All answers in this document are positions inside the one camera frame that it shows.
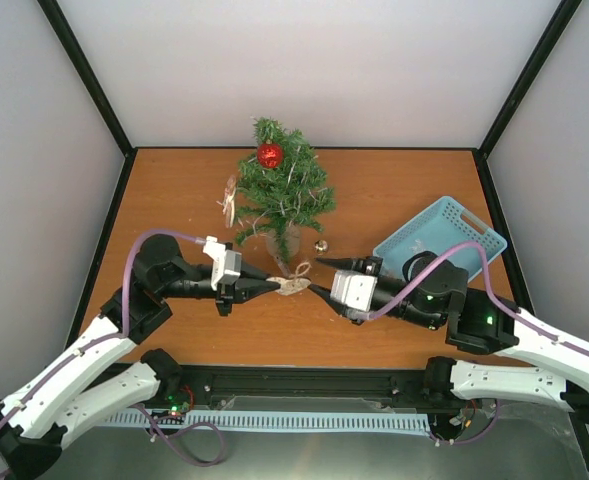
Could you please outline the clear battery box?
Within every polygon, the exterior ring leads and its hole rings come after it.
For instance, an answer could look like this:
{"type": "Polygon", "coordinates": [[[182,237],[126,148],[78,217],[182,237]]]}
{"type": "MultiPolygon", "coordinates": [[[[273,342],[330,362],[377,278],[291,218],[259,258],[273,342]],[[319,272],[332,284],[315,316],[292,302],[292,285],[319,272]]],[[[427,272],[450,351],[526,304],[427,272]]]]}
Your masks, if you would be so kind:
{"type": "Polygon", "coordinates": [[[282,273],[282,276],[284,278],[289,278],[291,276],[291,271],[288,264],[279,255],[275,255],[274,259],[282,273]]]}

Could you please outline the brown pinecone ornament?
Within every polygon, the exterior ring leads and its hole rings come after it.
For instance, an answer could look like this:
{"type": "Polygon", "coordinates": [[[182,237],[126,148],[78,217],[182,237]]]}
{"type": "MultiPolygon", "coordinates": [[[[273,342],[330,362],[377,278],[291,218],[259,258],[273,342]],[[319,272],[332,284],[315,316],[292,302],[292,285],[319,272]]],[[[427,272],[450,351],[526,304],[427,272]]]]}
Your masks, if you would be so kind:
{"type": "Polygon", "coordinates": [[[311,269],[309,261],[301,262],[289,277],[269,277],[268,281],[279,285],[276,292],[282,296],[291,296],[306,290],[311,285],[308,273],[311,269]]]}

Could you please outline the red bauble ornament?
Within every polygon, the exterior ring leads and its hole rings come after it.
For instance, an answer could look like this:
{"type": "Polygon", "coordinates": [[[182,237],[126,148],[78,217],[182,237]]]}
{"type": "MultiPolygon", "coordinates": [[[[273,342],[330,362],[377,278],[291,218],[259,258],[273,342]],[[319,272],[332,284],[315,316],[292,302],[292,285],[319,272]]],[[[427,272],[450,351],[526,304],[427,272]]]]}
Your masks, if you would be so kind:
{"type": "Polygon", "coordinates": [[[283,149],[276,143],[263,143],[256,151],[258,163],[266,169],[274,169],[283,162],[283,149]]]}

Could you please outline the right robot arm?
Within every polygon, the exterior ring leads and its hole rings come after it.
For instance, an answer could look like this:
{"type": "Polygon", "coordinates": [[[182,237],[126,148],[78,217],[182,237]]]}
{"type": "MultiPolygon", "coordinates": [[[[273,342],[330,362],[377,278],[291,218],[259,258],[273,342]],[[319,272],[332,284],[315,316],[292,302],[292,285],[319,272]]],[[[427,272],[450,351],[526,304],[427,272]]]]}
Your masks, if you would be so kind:
{"type": "Polygon", "coordinates": [[[411,257],[400,278],[386,276],[378,257],[328,259],[332,286],[310,290],[355,325],[374,313],[436,331],[461,352],[521,361],[481,365],[437,356],[428,360],[422,395],[442,408],[480,399],[557,407],[589,425],[589,342],[559,330],[488,288],[468,285],[466,272],[432,252],[411,257]]]}

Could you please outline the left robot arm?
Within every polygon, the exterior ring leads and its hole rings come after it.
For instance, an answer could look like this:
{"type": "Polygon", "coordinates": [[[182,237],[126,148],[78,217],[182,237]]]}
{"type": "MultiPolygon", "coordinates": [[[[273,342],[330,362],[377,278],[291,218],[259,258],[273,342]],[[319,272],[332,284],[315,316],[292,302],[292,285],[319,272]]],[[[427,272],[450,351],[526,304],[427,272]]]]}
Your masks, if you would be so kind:
{"type": "Polygon", "coordinates": [[[183,237],[159,229],[142,234],[128,254],[121,288],[86,330],[33,380],[0,399],[0,457],[7,466],[0,478],[36,479],[109,416],[180,395],[182,369],[162,349],[146,352],[109,380],[97,380],[171,317],[168,299],[210,299],[227,316],[234,305],[279,290],[269,274],[212,236],[189,239],[210,264],[189,264],[179,246],[183,237]]]}

